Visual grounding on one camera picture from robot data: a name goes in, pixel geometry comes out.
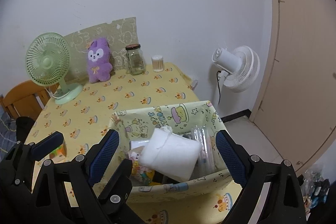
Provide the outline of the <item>blue plaid bedding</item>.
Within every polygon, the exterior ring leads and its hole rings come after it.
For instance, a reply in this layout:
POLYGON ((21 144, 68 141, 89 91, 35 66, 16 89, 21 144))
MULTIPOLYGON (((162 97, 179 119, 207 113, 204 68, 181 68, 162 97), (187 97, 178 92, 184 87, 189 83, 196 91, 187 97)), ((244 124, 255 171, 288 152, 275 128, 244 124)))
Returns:
POLYGON ((15 120, 2 107, 0 117, 0 160, 3 160, 17 142, 17 126, 15 120))

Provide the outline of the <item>green desk fan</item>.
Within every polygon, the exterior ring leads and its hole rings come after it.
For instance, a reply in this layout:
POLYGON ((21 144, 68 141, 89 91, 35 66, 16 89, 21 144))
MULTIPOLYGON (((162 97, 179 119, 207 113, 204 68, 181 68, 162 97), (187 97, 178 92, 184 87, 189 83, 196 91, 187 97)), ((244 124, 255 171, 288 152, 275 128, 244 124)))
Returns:
POLYGON ((66 39, 54 32, 39 35, 28 47, 26 71, 37 85, 50 88, 58 85, 50 95, 57 105, 74 100, 83 90, 82 84, 67 84, 65 77, 70 69, 71 52, 66 39))

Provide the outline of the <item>yellow cake print tablecloth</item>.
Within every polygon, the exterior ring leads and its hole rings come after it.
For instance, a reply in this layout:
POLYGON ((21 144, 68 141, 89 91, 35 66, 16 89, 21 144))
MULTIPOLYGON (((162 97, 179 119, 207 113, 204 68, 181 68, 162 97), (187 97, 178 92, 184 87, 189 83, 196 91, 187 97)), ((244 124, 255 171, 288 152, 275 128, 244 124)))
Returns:
MULTIPOLYGON (((82 92, 71 102, 57 105, 54 100, 49 100, 26 141, 36 143, 59 131, 67 146, 65 161, 70 161, 78 154, 87 153, 103 138, 109 130, 112 114, 117 111, 198 101, 174 64, 167 63, 160 73, 148 67, 145 73, 137 76, 120 70, 104 83, 85 83, 82 92)), ((96 194, 107 183, 102 181, 103 178, 94 186, 96 194)), ((147 223, 221 223, 240 190, 240 186, 232 181, 216 192, 181 200, 145 203, 129 203, 127 200, 127 204, 147 223)))

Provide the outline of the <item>clear plastic tube pack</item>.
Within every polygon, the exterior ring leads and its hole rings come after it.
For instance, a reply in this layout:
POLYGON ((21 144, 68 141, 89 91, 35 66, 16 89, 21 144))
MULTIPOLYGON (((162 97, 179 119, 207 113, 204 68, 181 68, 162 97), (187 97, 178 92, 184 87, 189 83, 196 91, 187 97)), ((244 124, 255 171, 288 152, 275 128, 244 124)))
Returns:
POLYGON ((211 138, 205 126, 195 126, 191 130, 193 140, 201 143, 201 151, 191 175, 191 179, 207 176, 215 172, 215 161, 211 138))

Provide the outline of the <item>purple plush bunny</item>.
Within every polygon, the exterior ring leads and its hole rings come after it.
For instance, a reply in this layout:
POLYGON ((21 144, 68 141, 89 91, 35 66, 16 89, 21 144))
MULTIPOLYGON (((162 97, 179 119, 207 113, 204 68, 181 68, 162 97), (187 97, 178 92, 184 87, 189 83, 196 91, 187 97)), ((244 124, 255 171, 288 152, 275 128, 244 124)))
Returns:
POLYGON ((94 40, 87 53, 87 73, 90 83, 106 82, 113 69, 110 63, 110 47, 106 38, 94 40))

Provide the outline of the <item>black garment on chair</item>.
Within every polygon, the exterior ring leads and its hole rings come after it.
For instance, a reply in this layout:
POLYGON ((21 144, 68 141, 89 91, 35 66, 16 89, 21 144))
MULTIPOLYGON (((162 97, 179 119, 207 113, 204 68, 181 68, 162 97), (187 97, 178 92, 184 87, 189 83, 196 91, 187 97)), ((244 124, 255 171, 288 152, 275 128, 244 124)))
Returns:
POLYGON ((30 117, 18 117, 15 120, 17 141, 24 143, 35 121, 30 117))

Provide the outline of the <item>cartoon animal tissue pack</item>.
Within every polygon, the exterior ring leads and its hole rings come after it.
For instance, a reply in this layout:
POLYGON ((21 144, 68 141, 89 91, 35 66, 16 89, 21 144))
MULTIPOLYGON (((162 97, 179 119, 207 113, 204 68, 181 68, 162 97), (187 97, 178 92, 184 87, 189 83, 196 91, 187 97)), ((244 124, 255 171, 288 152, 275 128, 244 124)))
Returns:
POLYGON ((155 171, 139 164, 140 150, 131 149, 127 154, 128 159, 132 161, 131 177, 137 184, 149 186, 153 182, 155 171))

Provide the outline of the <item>yellow patterned storage box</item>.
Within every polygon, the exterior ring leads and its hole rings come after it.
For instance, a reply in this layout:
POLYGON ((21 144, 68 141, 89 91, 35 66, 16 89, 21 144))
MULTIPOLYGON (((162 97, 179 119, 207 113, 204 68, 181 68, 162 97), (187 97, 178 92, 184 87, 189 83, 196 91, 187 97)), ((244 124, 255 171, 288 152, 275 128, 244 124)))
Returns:
POLYGON ((163 126, 170 126, 173 133, 179 136, 190 135, 194 128, 200 127, 208 135, 207 145, 214 160, 214 168, 209 174, 195 174, 189 180, 175 184, 134 185, 128 198, 129 203, 181 200, 216 192, 233 181, 215 142, 216 134, 225 129, 225 125, 210 101, 198 101, 113 113, 108 128, 118 132, 119 144, 102 182, 106 183, 107 178, 125 159, 132 141, 148 140, 155 128, 163 126))

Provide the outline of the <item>white standing fan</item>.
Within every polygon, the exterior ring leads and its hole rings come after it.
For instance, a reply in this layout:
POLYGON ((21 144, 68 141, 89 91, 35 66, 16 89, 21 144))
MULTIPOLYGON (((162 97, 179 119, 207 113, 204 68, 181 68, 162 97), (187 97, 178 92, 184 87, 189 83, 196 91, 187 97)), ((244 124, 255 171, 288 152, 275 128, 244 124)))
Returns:
POLYGON ((220 47, 214 51, 212 61, 218 68, 218 103, 223 88, 241 93, 255 82, 260 72, 260 58, 249 46, 237 47, 232 52, 220 47))

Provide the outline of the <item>white beige cloth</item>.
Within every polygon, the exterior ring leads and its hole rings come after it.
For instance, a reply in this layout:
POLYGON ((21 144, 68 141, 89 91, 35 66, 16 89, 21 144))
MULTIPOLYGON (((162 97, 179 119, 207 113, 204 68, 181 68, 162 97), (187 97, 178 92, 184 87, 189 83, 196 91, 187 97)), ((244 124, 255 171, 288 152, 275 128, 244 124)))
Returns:
POLYGON ((130 141, 130 149, 145 147, 147 145, 147 143, 149 143, 149 139, 131 140, 130 141))

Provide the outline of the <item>green tissue pack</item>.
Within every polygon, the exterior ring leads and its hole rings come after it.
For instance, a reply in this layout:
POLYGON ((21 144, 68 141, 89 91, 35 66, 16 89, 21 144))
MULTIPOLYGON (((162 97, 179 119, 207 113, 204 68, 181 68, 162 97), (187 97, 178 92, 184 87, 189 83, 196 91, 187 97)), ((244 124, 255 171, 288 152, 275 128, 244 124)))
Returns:
POLYGON ((67 146, 65 141, 63 141, 62 145, 49 154, 49 159, 51 159, 54 163, 65 162, 66 158, 67 146))

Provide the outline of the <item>cotton swab container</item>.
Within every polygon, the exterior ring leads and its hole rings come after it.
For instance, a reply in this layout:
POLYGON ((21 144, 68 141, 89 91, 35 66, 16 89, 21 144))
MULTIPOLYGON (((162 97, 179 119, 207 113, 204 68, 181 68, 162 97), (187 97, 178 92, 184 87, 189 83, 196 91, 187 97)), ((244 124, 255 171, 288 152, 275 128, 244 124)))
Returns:
POLYGON ((152 62, 152 68, 154 72, 162 72, 165 69, 162 55, 152 56, 151 62, 152 62))

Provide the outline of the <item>glass jar with lid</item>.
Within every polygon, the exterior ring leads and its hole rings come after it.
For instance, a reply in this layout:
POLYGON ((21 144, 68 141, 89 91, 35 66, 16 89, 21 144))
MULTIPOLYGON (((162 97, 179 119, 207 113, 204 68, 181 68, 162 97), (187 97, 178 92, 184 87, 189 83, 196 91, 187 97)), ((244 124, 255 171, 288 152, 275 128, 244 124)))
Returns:
POLYGON ((140 75, 145 69, 145 60, 140 44, 131 44, 125 47, 128 69, 131 75, 140 75))

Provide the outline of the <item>beige door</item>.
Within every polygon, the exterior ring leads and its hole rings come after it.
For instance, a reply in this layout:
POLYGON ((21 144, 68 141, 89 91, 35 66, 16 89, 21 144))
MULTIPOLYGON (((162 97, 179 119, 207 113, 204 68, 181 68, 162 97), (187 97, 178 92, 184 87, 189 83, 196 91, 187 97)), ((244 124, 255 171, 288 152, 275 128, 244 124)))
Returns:
POLYGON ((335 141, 335 0, 272 0, 268 58, 250 117, 296 174, 335 141))

